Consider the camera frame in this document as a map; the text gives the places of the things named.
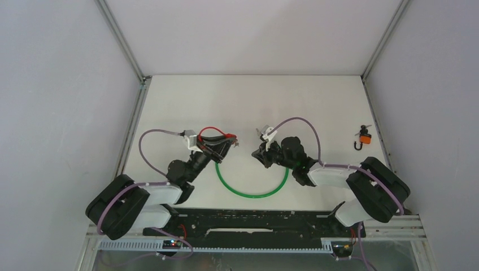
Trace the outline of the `red cable lock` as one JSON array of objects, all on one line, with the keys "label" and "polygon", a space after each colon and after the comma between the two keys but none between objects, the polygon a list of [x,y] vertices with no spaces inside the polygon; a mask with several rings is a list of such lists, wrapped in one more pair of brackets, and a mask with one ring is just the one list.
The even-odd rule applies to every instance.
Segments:
[{"label": "red cable lock", "polygon": [[236,138],[237,137],[235,134],[226,133],[226,132],[222,131],[221,129],[219,129],[215,126],[207,126],[207,127],[204,127],[203,129],[201,129],[200,132],[198,133],[198,138],[199,138],[200,141],[203,141],[203,137],[204,137],[203,133],[206,132],[206,131],[214,131],[219,136],[222,136],[224,138]]}]

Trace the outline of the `green cable lock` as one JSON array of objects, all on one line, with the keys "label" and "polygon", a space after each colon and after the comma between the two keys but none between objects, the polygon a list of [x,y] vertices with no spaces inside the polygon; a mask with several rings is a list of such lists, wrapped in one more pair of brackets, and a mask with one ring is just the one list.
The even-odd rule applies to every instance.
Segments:
[{"label": "green cable lock", "polygon": [[228,184],[225,178],[223,177],[223,175],[221,174],[219,164],[215,163],[214,165],[215,165],[215,172],[221,184],[234,195],[240,196],[242,198],[247,198],[247,199],[269,198],[270,196],[277,194],[286,185],[288,177],[289,177],[289,172],[290,172],[289,168],[285,168],[284,175],[281,182],[273,190],[265,192],[265,193],[261,193],[261,194],[248,194],[248,193],[244,193],[242,191],[236,190],[230,184]]}]

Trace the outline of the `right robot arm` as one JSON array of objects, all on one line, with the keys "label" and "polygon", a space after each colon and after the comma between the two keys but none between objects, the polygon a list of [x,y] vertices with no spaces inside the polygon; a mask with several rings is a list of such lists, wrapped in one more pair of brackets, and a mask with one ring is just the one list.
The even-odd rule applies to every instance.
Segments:
[{"label": "right robot arm", "polygon": [[277,164],[290,169],[302,186],[350,190],[354,198],[336,206],[328,221],[336,236],[345,235],[361,221],[389,222],[405,212],[403,203],[411,194],[405,182],[376,157],[369,156],[358,166],[321,164],[306,154],[298,137],[286,137],[281,143],[264,141],[251,155],[265,168]]}]

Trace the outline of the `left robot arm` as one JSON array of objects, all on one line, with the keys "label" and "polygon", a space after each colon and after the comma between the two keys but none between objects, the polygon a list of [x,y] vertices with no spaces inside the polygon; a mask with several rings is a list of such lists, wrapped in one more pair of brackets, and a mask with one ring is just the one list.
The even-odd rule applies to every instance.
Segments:
[{"label": "left robot arm", "polygon": [[185,203],[201,171],[211,161],[221,163],[237,143],[237,136],[229,133],[205,137],[189,130],[181,136],[191,153],[187,161],[169,163],[166,181],[138,183],[120,174],[89,203],[85,215],[96,225],[98,234],[117,240],[135,228],[158,228],[165,235],[177,231],[178,219],[170,206]]}]

